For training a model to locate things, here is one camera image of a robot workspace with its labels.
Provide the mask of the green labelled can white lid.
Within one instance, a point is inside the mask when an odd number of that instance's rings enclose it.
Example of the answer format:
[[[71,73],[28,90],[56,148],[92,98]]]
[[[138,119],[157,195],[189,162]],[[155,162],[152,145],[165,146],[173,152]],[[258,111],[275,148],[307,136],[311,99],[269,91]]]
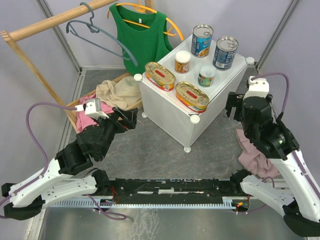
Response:
[[[198,73],[198,84],[201,87],[210,87],[217,74],[217,69],[213,65],[202,65],[199,68],[199,73]]]

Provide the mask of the gold sardine tin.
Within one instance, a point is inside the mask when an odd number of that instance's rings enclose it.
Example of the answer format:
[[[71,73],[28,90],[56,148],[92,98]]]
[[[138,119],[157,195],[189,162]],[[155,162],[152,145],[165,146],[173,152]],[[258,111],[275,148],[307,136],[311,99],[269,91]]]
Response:
[[[203,113],[210,103],[209,97],[189,82],[182,81],[175,86],[176,98],[190,110]]]
[[[145,75],[163,91],[169,92],[175,87],[175,75],[157,62],[151,61],[145,65]]]

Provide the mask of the blue labelled open-top can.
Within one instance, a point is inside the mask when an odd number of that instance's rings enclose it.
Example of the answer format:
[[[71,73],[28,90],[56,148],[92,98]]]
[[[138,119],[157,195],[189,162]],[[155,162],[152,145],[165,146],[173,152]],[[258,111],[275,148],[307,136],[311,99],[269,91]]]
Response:
[[[216,42],[214,51],[213,66],[220,71],[226,71],[231,68],[239,43],[231,36],[223,36]]]

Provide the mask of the yellow labelled can white lid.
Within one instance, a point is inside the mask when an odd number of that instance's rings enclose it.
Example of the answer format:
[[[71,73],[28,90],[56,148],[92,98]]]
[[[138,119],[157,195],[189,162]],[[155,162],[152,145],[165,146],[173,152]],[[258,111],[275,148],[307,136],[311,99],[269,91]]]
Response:
[[[180,50],[174,57],[174,69],[179,74],[185,74],[190,69],[191,54],[186,50]]]

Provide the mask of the blue chicken noodle soup can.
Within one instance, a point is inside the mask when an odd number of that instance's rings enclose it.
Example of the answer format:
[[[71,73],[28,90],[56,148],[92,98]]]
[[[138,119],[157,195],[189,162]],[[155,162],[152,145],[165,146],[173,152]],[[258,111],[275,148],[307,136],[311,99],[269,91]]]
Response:
[[[210,52],[214,30],[210,25],[199,24],[192,30],[191,53],[198,57],[206,57]]]

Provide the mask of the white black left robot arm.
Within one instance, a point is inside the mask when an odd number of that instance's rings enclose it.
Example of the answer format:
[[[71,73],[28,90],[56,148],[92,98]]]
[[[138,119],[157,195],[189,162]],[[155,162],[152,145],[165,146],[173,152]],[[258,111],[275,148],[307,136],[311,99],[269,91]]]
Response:
[[[106,195],[111,182],[106,171],[96,170],[79,180],[63,180],[91,168],[93,162],[102,161],[116,134],[135,129],[137,108],[122,110],[114,107],[112,113],[96,118],[95,125],[87,126],[49,161],[45,167],[20,183],[5,183],[1,193],[7,204],[3,219],[27,220],[43,209],[61,200],[81,195]]]

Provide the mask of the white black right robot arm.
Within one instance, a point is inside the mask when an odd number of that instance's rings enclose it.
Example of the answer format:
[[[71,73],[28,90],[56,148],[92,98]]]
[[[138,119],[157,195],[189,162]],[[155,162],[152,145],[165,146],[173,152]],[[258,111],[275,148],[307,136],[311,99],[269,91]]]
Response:
[[[231,193],[254,196],[274,209],[286,225],[300,237],[320,235],[320,187],[304,161],[300,145],[282,121],[283,113],[273,117],[272,95],[249,96],[230,92],[225,110],[242,124],[244,135],[276,167],[292,196],[248,174],[229,183]]]

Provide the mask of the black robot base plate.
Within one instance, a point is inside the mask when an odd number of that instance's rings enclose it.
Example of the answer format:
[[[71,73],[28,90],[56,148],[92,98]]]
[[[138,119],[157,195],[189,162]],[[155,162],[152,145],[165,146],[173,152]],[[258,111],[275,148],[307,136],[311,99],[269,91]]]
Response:
[[[209,203],[222,197],[247,197],[240,183],[212,179],[124,179],[111,180],[96,195],[115,197],[117,203]]]

